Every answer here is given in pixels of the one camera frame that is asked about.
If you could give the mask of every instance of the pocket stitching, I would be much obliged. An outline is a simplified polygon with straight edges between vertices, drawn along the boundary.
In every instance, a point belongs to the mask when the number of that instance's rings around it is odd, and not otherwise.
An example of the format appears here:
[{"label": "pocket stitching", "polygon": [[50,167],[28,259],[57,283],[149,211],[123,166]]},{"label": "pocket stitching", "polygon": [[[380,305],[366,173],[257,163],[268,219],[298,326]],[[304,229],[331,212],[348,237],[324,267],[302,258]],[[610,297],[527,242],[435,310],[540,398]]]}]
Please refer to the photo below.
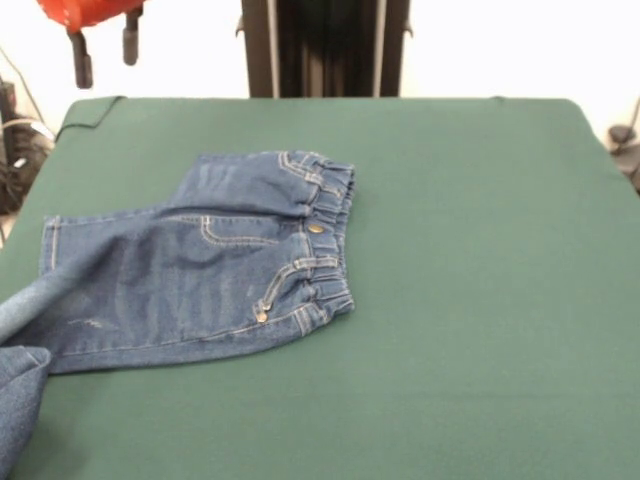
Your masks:
[{"label": "pocket stitching", "polygon": [[211,245],[277,245],[278,242],[260,237],[220,237],[211,230],[211,219],[203,216],[200,219],[202,238]]}]

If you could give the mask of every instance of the red object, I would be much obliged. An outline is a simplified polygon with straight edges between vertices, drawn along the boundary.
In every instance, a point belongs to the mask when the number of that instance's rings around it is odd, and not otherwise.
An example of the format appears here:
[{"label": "red object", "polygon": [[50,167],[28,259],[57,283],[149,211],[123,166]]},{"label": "red object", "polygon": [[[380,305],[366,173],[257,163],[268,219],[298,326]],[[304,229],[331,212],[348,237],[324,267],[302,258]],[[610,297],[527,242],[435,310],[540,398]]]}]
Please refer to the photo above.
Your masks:
[{"label": "red object", "polygon": [[38,0],[47,16],[70,32],[128,12],[144,0]]}]

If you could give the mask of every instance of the green table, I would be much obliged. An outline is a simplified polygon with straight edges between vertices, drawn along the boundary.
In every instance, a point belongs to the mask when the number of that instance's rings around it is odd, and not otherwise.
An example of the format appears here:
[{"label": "green table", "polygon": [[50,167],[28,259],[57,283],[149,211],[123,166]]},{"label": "green table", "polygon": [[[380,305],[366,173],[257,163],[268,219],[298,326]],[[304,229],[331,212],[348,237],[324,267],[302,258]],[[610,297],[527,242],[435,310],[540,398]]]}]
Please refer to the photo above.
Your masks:
[{"label": "green table", "polygon": [[567,101],[80,102],[0,299],[35,278],[43,215],[272,149],[356,165],[356,312],[264,354],[52,377],[14,479],[638,478],[640,202]]}]

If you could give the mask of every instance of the black metal frame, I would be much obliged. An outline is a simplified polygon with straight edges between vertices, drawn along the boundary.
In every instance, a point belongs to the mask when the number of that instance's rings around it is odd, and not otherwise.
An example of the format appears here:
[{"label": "black metal frame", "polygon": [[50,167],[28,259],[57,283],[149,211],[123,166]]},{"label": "black metal frame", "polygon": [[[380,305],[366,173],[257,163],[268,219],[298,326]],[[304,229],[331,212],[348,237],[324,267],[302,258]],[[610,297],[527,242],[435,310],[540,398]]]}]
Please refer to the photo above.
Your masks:
[{"label": "black metal frame", "polygon": [[[282,97],[375,96],[376,14],[380,0],[274,0]],[[400,90],[410,0],[387,0],[381,96]],[[268,0],[242,0],[251,97],[273,97]]]},{"label": "black metal frame", "polygon": [[268,1],[242,0],[242,21],[249,92],[252,97],[273,97]]}]

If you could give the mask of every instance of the blue jeans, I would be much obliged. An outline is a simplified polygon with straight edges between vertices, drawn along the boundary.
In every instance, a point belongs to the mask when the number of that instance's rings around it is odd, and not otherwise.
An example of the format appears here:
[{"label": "blue jeans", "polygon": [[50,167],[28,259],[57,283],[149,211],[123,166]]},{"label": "blue jeans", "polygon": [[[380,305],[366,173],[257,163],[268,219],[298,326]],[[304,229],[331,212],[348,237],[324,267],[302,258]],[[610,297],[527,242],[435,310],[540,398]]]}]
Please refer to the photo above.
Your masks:
[{"label": "blue jeans", "polygon": [[352,194],[353,167],[319,154],[203,156],[164,204],[47,219],[41,276],[0,306],[0,465],[47,372],[245,355],[352,310]]}]

